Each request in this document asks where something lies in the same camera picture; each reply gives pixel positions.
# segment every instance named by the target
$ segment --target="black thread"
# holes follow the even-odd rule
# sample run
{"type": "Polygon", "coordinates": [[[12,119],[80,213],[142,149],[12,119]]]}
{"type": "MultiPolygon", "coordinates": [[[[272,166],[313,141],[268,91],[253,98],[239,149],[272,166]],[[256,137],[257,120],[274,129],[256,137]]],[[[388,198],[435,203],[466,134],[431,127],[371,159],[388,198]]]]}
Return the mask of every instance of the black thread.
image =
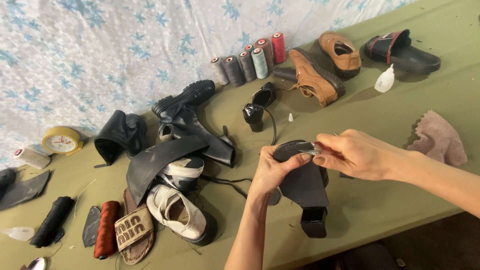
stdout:
{"type": "Polygon", "coordinates": [[[252,55],[249,52],[244,51],[240,54],[239,58],[243,74],[245,74],[245,79],[247,82],[254,81],[257,78],[257,73],[255,73],[252,55]]]}
{"type": "Polygon", "coordinates": [[[227,72],[228,80],[233,86],[239,87],[245,83],[243,72],[235,55],[228,56],[225,61],[223,61],[223,66],[227,72]]]}

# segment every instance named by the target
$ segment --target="black slide sandal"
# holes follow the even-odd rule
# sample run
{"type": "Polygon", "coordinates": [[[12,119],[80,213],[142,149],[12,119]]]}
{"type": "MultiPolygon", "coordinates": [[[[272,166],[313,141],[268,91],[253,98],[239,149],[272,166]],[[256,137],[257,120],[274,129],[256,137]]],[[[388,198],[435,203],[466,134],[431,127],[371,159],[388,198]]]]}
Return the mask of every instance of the black slide sandal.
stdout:
{"type": "Polygon", "coordinates": [[[429,74],[440,69],[437,56],[411,46],[410,30],[372,37],[364,48],[365,55],[376,62],[394,64],[394,68],[415,74],[429,74]]]}

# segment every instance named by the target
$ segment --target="alarm clock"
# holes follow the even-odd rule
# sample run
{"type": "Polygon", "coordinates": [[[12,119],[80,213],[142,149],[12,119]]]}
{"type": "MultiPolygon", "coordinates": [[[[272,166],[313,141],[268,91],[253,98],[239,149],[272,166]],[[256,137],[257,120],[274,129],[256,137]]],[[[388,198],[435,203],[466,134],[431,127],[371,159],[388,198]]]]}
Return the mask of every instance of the alarm clock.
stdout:
{"type": "Polygon", "coordinates": [[[80,141],[80,134],[75,130],[64,126],[57,126],[45,132],[42,145],[50,152],[67,154],[67,156],[69,156],[80,151],[84,143],[80,141]]]}

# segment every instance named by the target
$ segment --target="sandal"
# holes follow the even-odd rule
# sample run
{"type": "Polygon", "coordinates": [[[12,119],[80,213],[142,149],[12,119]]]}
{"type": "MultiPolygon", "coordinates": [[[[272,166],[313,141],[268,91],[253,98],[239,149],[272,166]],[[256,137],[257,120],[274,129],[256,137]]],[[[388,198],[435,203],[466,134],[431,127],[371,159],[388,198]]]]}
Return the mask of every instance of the sandal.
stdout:
{"type": "Polygon", "coordinates": [[[125,216],[115,222],[115,236],[119,251],[126,264],[141,261],[153,246],[153,223],[145,204],[135,206],[130,190],[123,192],[125,216]]]}
{"type": "Polygon", "coordinates": [[[364,48],[365,55],[376,62],[395,64],[395,68],[429,74],[440,69],[437,56],[411,46],[410,30],[372,37],[364,48]]]}

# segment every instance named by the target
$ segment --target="tan leather shoe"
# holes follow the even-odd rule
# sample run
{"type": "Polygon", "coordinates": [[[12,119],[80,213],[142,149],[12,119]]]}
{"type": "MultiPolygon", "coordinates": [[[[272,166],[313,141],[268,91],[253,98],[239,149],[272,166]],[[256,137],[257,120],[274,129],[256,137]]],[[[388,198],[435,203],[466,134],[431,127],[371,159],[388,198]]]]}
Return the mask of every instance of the tan leather shoe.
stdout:
{"type": "Polygon", "coordinates": [[[288,55],[297,71],[297,83],[291,89],[300,89],[305,97],[316,96],[324,108],[345,94],[345,86],[335,74],[321,68],[305,50],[293,48],[288,55]]]}
{"type": "Polygon", "coordinates": [[[348,38],[334,31],[326,31],[318,38],[318,42],[322,52],[332,58],[338,76],[353,77],[360,72],[360,53],[348,38]]]}

